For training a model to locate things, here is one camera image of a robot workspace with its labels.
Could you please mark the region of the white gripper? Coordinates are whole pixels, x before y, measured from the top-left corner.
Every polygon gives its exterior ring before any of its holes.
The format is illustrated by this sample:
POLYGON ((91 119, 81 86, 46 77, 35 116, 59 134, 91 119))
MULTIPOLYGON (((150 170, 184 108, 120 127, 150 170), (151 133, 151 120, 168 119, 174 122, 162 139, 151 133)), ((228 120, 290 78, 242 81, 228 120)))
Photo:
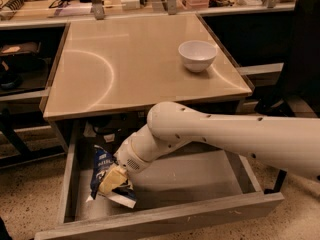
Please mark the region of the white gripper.
POLYGON ((135 153, 132 145, 132 138, 128 137, 115 153, 118 165, 112 165, 107 171, 99 185, 98 191, 108 194, 113 189, 119 187, 127 180, 127 171, 130 173, 140 173, 145 170, 150 163, 142 160, 135 153))

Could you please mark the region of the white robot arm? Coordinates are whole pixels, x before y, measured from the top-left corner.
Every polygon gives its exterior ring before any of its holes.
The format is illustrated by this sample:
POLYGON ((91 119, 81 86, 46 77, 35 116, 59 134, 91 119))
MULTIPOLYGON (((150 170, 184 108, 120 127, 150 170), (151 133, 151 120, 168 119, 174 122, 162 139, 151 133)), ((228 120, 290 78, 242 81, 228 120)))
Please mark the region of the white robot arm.
POLYGON ((238 155, 253 155, 271 167, 317 182, 320 177, 320 120, 316 118, 219 115, 161 102, 147 124, 119 147, 116 163, 103 175, 99 190, 108 194, 159 157, 191 142, 238 155))

